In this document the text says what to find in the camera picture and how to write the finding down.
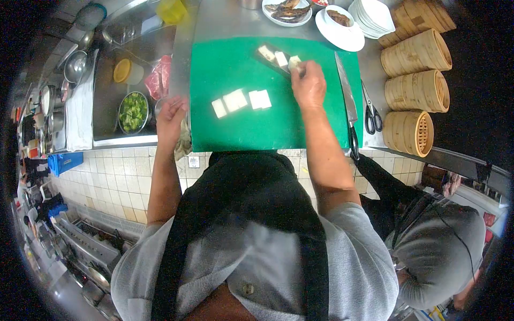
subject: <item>button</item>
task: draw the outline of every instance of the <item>button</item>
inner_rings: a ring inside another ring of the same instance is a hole
[[[253,294],[253,291],[254,291],[254,289],[253,289],[253,285],[252,284],[248,283],[248,284],[245,284],[243,286],[243,293],[245,295]]]

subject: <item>hand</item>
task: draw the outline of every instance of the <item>hand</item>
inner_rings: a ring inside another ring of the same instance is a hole
[[[189,102],[185,98],[175,96],[167,98],[157,117],[157,148],[171,155],[180,137],[180,123],[187,110]]]
[[[298,70],[304,69],[305,76],[300,78]],[[292,91],[301,110],[323,109],[326,82],[321,66],[312,60],[301,62],[291,70]]]

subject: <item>blue crate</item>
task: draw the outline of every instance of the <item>blue crate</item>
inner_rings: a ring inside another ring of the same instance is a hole
[[[84,162],[84,153],[66,153],[48,156],[48,167],[59,177],[65,171],[77,167]]]

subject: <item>black apron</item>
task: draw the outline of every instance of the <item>black apron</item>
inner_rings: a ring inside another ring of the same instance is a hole
[[[213,153],[211,159],[216,163],[210,162],[178,205],[159,267],[152,320],[175,319],[188,244],[207,235],[214,225],[245,227],[251,221],[298,235],[305,279],[303,313],[307,320],[327,320],[325,230],[289,159],[276,153],[224,157]]]

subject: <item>knife handle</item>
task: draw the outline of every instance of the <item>knife handle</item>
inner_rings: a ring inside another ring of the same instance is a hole
[[[357,133],[355,132],[355,127],[350,127],[348,129],[350,131],[350,148],[352,149],[352,158],[354,161],[359,160],[359,141],[357,140]]]

